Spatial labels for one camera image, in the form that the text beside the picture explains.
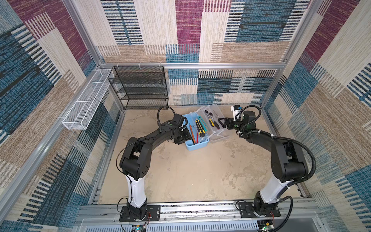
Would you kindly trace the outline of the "yellow black ratchet wrench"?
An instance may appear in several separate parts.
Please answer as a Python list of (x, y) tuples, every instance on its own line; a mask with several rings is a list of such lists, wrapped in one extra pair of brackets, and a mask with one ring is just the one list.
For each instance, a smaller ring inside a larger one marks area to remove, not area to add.
[(208, 118), (208, 120), (209, 120), (209, 123), (210, 123), (211, 127), (215, 127), (214, 122), (213, 122), (211, 116), (209, 115), (209, 111), (208, 111), (208, 110), (205, 110), (204, 113), (206, 114), (206, 116), (207, 116), (207, 118)]

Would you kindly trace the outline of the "orange sleeved hex key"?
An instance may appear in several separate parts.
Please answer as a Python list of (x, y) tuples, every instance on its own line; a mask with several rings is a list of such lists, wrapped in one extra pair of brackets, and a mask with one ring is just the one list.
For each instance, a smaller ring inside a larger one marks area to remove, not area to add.
[(195, 137), (194, 137), (194, 134), (193, 134), (193, 129), (192, 129), (191, 124), (189, 124), (189, 131), (190, 131), (190, 134), (191, 134), (191, 137), (192, 137), (193, 145), (195, 145), (196, 144), (196, 140), (195, 140)]

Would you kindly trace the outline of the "black handle screwdriver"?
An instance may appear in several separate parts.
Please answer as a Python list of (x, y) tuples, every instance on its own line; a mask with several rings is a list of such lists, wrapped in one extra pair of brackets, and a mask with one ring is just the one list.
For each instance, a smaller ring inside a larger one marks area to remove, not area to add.
[(212, 114), (211, 112), (209, 112), (208, 114), (209, 114), (209, 116), (211, 117), (211, 120), (212, 120), (214, 126), (219, 130), (219, 129), (220, 129), (220, 126), (219, 126), (219, 124), (217, 123), (217, 121), (215, 120), (213, 114)]

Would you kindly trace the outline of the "blue toolbox with clear lid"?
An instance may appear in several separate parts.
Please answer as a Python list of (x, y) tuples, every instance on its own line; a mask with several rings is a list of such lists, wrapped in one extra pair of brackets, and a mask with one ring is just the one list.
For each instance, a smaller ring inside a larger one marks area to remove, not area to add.
[(195, 112), (185, 114), (187, 129), (191, 139), (185, 145), (188, 151), (206, 147), (210, 142), (220, 142), (229, 137), (227, 130), (217, 121), (224, 117), (217, 104), (200, 107)]

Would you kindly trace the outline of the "yellow black utility knife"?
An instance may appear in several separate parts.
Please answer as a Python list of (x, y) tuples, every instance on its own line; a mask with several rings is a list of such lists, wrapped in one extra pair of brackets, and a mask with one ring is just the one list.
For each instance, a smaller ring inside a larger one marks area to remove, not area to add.
[(200, 137), (204, 138), (206, 135), (205, 130), (203, 129), (203, 126), (201, 125), (200, 121), (198, 119), (195, 120), (197, 130), (200, 132)]

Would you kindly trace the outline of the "teal utility knife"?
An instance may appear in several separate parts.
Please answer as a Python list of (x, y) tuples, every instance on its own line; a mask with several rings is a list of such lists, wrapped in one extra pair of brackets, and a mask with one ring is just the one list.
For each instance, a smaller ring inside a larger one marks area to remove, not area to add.
[(198, 120), (200, 121), (201, 125), (203, 126), (203, 129), (205, 130), (205, 132), (208, 132), (208, 127), (207, 127), (205, 121), (203, 120), (203, 118), (201, 116), (198, 116)]

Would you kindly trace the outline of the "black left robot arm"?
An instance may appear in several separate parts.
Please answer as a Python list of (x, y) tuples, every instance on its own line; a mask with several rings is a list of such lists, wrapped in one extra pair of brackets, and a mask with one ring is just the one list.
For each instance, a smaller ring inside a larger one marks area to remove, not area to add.
[(145, 194), (145, 176), (149, 171), (152, 152), (164, 142), (181, 145), (192, 139), (187, 128), (188, 119), (177, 114), (169, 106), (161, 106), (157, 111), (158, 128), (140, 138), (131, 137), (120, 151), (121, 159), (117, 161), (118, 170), (128, 183), (127, 209), (131, 216), (143, 218), (147, 212)]

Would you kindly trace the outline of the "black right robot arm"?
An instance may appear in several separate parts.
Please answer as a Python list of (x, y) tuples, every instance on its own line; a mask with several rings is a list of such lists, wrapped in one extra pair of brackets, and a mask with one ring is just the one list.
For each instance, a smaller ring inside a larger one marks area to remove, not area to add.
[(235, 130), (239, 138), (271, 153), (272, 177), (257, 192), (252, 206), (257, 217), (264, 217), (276, 209), (286, 190), (315, 174), (317, 162), (312, 151), (303, 143), (258, 129), (256, 121), (262, 114), (260, 107), (234, 105), (231, 111), (231, 118), (218, 118), (220, 125), (224, 129)]

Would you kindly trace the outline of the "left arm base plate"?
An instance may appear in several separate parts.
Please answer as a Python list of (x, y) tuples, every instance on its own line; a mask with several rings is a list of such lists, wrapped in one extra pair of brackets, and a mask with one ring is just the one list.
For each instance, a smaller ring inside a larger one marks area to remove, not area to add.
[(131, 205), (123, 206), (121, 209), (120, 222), (150, 222), (159, 221), (161, 213), (160, 205), (143, 205), (140, 208), (133, 207)]

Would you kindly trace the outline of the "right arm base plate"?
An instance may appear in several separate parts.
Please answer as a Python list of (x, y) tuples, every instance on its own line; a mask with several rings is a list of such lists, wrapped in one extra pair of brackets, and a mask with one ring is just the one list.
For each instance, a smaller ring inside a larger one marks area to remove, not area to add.
[(235, 207), (240, 212), (241, 218), (265, 218), (281, 216), (278, 203), (266, 204), (264, 202), (255, 203), (239, 200), (235, 203)]

